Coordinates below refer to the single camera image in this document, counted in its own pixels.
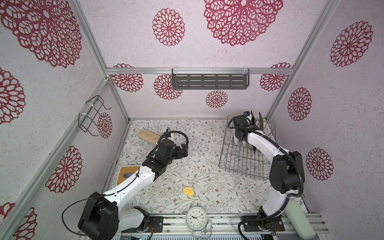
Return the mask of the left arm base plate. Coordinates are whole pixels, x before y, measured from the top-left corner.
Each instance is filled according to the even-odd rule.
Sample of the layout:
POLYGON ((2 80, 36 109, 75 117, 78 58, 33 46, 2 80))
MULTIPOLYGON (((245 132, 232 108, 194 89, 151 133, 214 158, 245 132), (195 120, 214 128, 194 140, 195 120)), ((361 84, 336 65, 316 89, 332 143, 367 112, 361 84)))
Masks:
POLYGON ((150 215, 146 210, 141 207, 134 207, 134 210, 138 210, 142 215, 143 219, 137 228, 132 228, 134 232, 138 233, 161 233, 164 226, 163 216, 150 215))

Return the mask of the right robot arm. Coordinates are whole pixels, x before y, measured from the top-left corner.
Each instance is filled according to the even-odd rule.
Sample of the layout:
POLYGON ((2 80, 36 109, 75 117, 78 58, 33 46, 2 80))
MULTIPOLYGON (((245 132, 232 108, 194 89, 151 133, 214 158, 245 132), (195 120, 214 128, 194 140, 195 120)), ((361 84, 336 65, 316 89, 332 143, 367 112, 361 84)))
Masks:
POLYGON ((267 201, 259 210, 259 221, 278 217, 292 198, 304 193, 305 175, 302 155, 291 152, 268 137, 260 127, 252 124, 250 113, 232 117, 228 128, 233 130, 235 142, 246 142, 259 150, 271 163, 269 181, 272 186, 267 201))

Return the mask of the floral square plate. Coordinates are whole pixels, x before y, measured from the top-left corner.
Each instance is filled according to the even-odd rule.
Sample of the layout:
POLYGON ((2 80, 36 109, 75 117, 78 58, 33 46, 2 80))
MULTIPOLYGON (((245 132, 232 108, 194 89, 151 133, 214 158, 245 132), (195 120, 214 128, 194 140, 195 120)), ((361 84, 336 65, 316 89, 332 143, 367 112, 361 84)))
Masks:
POLYGON ((256 118, 253 114, 253 112, 251 112, 251 125, 254 127, 254 126, 257 126, 256 124, 256 118))

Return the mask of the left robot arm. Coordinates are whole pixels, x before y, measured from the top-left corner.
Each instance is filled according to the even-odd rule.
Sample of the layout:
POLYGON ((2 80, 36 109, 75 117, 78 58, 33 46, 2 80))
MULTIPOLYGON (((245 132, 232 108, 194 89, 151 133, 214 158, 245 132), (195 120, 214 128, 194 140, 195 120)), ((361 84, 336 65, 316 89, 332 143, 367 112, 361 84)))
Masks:
POLYGON ((111 240, 118 232, 147 230, 150 214, 140 207, 125 211, 125 205, 141 190, 152 184, 173 160, 188 156, 188 143, 176 145, 169 138, 161 137, 139 169, 122 183, 100 194, 94 192, 78 223, 78 229, 92 240, 111 240))

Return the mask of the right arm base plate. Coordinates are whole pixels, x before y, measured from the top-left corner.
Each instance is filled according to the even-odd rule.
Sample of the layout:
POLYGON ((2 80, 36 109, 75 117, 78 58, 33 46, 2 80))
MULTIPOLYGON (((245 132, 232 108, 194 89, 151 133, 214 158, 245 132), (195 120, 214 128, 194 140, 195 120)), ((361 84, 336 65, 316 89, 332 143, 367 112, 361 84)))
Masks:
POLYGON ((283 232, 285 231, 285 226, 283 224, 282 216, 277 216, 264 221, 253 221, 257 220, 256 215, 253 216, 242 216, 242 221, 248 221, 243 224, 245 232, 283 232))

